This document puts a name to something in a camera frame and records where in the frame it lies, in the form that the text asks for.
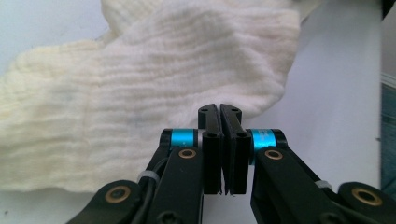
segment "brass screw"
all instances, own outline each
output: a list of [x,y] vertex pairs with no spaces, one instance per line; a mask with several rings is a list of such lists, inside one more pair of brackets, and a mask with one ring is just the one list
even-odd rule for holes
[[106,193],[108,203],[120,203],[129,197],[131,190],[126,186],[116,186]]
[[273,149],[266,150],[264,154],[266,157],[268,157],[269,159],[274,160],[274,161],[282,160],[282,158],[283,158],[282,153],[280,153],[276,150],[273,150]]
[[189,148],[183,149],[178,152],[178,156],[183,159],[191,159],[194,158],[196,155],[197,155],[196,151]]
[[361,203],[366,203],[371,206],[379,206],[382,204],[382,199],[368,189],[354,188],[352,190],[352,195],[361,201]]

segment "screw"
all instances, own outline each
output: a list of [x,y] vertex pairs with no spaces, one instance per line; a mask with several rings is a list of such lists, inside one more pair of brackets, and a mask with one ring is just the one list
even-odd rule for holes
[[177,213],[168,211],[163,212],[157,216],[158,224],[182,224],[180,217]]
[[266,150],[264,154],[266,157],[268,157],[269,159],[274,160],[274,161],[278,161],[283,158],[282,153],[280,153],[276,150],[273,150],[273,149]]
[[359,200],[361,203],[365,203],[371,206],[382,205],[382,199],[369,189],[354,188],[352,195]]
[[105,196],[108,203],[120,203],[129,197],[131,190],[126,186],[116,186],[110,189]]
[[178,156],[183,159],[191,159],[194,158],[196,155],[197,153],[195,152],[195,150],[189,148],[183,149],[178,152]]
[[338,215],[334,213],[324,213],[319,217],[320,224],[343,224],[345,223]]

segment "white cloth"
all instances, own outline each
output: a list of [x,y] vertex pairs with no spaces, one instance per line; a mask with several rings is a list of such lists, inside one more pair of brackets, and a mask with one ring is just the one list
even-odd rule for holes
[[208,104],[262,113],[299,34],[289,1],[103,0],[111,31],[33,49],[0,77],[0,189],[95,191],[146,169]]

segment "white table surface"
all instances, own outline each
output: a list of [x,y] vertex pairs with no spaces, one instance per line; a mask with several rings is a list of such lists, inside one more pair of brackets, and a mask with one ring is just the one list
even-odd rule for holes
[[[379,186],[380,13],[373,0],[325,1],[303,24],[284,98],[243,122],[281,129],[335,189],[347,181]],[[96,38],[107,29],[98,0],[3,0],[0,73],[27,49]],[[255,223],[249,193],[205,196],[203,222]],[[0,192],[0,223],[65,223],[91,196],[62,189]]]

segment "blue ring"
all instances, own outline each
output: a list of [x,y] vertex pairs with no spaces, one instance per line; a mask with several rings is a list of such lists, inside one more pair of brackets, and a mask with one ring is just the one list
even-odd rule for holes
[[172,147],[193,147],[194,129],[173,129],[171,136]]
[[271,129],[251,129],[253,140],[253,155],[250,165],[254,165],[256,153],[263,147],[276,147],[276,138]]

